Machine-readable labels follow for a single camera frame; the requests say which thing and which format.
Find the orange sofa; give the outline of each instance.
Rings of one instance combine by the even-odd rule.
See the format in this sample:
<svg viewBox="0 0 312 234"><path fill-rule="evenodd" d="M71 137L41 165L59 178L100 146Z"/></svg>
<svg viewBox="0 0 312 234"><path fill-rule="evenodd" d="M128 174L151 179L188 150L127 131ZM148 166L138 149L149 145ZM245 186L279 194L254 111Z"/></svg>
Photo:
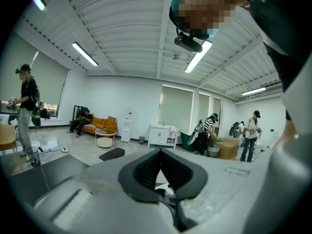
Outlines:
<svg viewBox="0 0 312 234"><path fill-rule="evenodd" d="M100 129L109 129L109 130L114 130L117 132L117 125L116 123L116 118L108 116L108 119L101 119L101 118L96 118L92 114L92 121L90 124L95 125L97 128ZM93 127L82 127L82 130L91 134L96 134L96 129Z"/></svg>

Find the black mat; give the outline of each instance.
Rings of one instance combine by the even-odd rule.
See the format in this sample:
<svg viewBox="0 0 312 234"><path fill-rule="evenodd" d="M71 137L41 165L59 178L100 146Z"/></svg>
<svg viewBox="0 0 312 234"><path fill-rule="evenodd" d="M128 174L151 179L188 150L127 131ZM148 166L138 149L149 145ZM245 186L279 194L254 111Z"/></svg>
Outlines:
<svg viewBox="0 0 312 234"><path fill-rule="evenodd" d="M53 189L89 166L71 155L66 155L43 164L41 167L39 166L8 178L14 192L30 205L34 205L38 198L49 191L49 188L50 190Z"/></svg>
<svg viewBox="0 0 312 234"><path fill-rule="evenodd" d="M119 158L125 156L125 150L119 147L114 148L113 150L108 151L105 154L102 154L99 158L103 161L107 161L114 158Z"/></svg>

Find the ceiling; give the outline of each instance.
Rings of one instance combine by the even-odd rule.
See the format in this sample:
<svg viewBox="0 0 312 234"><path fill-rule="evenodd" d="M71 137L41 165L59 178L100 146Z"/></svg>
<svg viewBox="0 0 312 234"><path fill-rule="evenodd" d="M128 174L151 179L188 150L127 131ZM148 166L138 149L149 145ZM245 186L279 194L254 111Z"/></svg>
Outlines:
<svg viewBox="0 0 312 234"><path fill-rule="evenodd" d="M84 69L87 75L171 80L238 101L246 99L242 92L280 83L259 28L245 9L236 10L210 39L212 48L186 74L184 69L194 54L174 44L176 28L168 12L172 0L44 1L44 11L34 3L28 6L16 32L35 46L44 43L53 59L67 68ZM79 56L72 47L74 41L98 67Z"/></svg>

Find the floor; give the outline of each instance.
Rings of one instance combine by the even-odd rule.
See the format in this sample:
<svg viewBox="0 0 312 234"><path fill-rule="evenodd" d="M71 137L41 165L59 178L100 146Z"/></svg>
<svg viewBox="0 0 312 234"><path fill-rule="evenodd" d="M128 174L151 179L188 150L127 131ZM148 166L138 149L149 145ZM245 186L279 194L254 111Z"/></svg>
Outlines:
<svg viewBox="0 0 312 234"><path fill-rule="evenodd" d="M42 153L39 151L39 157L42 164L45 164L65 155L72 155L73 157L90 166L102 162L102 160L100 160L98 157L108 152L108 150L95 147L94 135L82 133L79 138L76 138L75 133L68 134L67 131L68 127L30 130L30 139L32 141L32 146L38 147L39 144L43 151L46 152ZM22 150L22 147L19 141L17 141L17 146L18 152L20 152ZM147 143L145 143L144 145L140 145L137 141L130 141L129 143L125 143L121 142L119 138L115 139L114 147L120 147L124 149L125 155L129 155L135 152L146 152L149 150L147 148ZM70 153L62 153L60 151L61 148L68 148ZM188 152L185 151L182 146L177 146L176 150ZM241 153L242 148L239 149L236 160L240 159ZM257 156L257 154L254 154L253 159L256 160ZM0 158L2 169L7 176L12 176L20 172L32 169L30 162L26 162L26 157L21 156L20 159L23 166L23 171L21 171L14 162L12 150L3 152L2 154L0 154ZM167 182L162 173L159 174L157 182Z"/></svg>

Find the white shoe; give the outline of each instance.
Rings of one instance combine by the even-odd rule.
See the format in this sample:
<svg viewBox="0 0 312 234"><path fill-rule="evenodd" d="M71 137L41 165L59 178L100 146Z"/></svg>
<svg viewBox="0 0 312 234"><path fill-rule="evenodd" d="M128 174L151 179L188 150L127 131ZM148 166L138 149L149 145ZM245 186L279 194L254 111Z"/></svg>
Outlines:
<svg viewBox="0 0 312 234"><path fill-rule="evenodd" d="M26 156L26 155L27 155L27 153L25 151L20 151L19 152L19 156Z"/></svg>

